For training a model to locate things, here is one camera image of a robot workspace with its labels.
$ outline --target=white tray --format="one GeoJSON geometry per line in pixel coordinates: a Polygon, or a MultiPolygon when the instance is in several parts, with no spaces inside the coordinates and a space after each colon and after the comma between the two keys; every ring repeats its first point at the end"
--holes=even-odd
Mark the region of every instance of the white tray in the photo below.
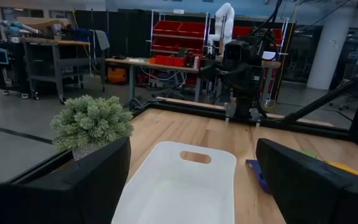
{"type": "Polygon", "coordinates": [[[125,186],[113,224],[232,224],[236,158],[225,151],[158,143],[125,186]],[[184,160],[206,154],[209,164],[184,160]]]}

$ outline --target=plant pot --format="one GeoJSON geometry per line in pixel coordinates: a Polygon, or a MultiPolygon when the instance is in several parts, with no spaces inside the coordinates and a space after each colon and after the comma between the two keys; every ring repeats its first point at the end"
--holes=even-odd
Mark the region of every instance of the plant pot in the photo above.
{"type": "Polygon", "coordinates": [[[78,161],[98,149],[99,147],[95,144],[87,144],[85,147],[73,149],[74,160],[78,161]]]}

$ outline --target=gray floor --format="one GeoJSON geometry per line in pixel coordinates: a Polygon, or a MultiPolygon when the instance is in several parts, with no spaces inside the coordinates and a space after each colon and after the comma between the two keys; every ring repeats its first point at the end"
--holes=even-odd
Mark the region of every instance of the gray floor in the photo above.
{"type": "MultiPolygon", "coordinates": [[[[121,103],[128,100],[128,86],[108,85],[106,92],[101,92],[98,78],[85,78],[85,89],[65,89],[67,98],[89,94],[93,97],[120,97],[121,103]]],[[[136,95],[143,98],[143,102],[151,97],[149,91],[144,88],[136,88],[136,95]]],[[[269,109],[269,112],[286,115],[292,113],[311,101],[324,95],[325,91],[310,90],[305,86],[285,83],[278,97],[279,104],[269,109]]],[[[22,100],[20,94],[11,92],[4,96],[0,90],[0,128],[31,134],[46,139],[53,139],[56,134],[50,129],[50,120],[62,110],[62,106],[56,95],[40,96],[39,101],[22,100]]],[[[349,116],[354,114],[351,108],[349,116]]],[[[337,108],[324,106],[309,114],[307,119],[330,122],[341,128],[350,126],[350,121],[337,113],[337,108]]],[[[20,136],[0,132],[0,181],[8,180],[23,170],[48,158],[55,153],[54,148],[42,142],[26,139],[20,136]]]]}

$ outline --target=tray handle hole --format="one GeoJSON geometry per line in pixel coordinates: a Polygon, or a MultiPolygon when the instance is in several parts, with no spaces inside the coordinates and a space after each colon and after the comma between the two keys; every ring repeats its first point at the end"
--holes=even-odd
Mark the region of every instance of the tray handle hole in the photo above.
{"type": "Polygon", "coordinates": [[[203,164],[209,164],[211,162],[211,157],[209,155],[197,152],[182,151],[180,153],[180,157],[187,161],[199,162],[203,164]]]}

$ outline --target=green plant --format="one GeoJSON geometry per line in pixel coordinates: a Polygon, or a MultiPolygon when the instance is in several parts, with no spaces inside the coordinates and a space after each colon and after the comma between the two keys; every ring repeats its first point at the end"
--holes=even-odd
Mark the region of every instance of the green plant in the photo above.
{"type": "Polygon", "coordinates": [[[99,148],[123,136],[131,136],[134,128],[130,112],[122,112],[119,98],[98,98],[85,95],[66,101],[66,109],[56,115],[50,126],[59,137],[53,145],[59,151],[96,144],[99,148]]]}

